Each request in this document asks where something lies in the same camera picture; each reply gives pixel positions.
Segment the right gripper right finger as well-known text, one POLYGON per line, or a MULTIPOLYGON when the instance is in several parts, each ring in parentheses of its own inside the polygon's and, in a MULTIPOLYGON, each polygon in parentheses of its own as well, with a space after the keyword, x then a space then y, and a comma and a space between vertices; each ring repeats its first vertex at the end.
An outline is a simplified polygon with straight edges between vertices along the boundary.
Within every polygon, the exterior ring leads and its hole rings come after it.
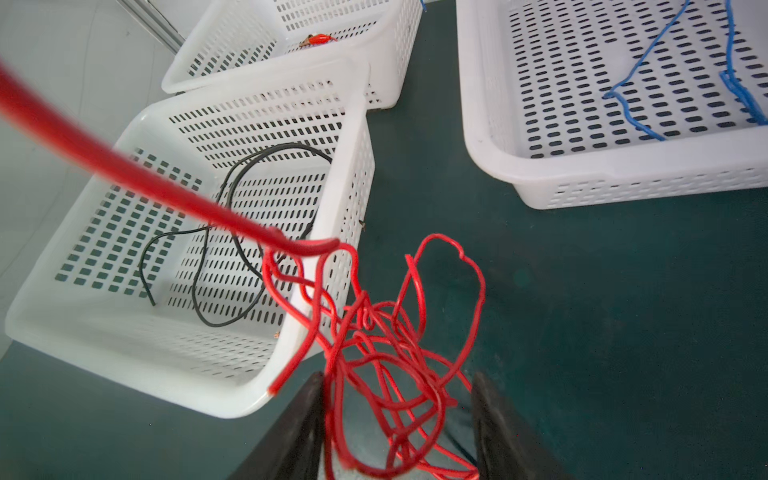
POLYGON ((471 411, 481 479, 571 479, 534 429, 484 373, 474 375, 471 411))

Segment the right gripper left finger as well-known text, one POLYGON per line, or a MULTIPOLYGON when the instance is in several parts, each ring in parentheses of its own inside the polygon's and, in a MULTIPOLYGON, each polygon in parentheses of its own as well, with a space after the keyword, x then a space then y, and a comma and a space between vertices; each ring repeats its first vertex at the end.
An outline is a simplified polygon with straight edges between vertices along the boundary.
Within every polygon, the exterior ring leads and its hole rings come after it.
POLYGON ((324 439, 323 374, 315 372, 229 479, 317 479, 324 439))

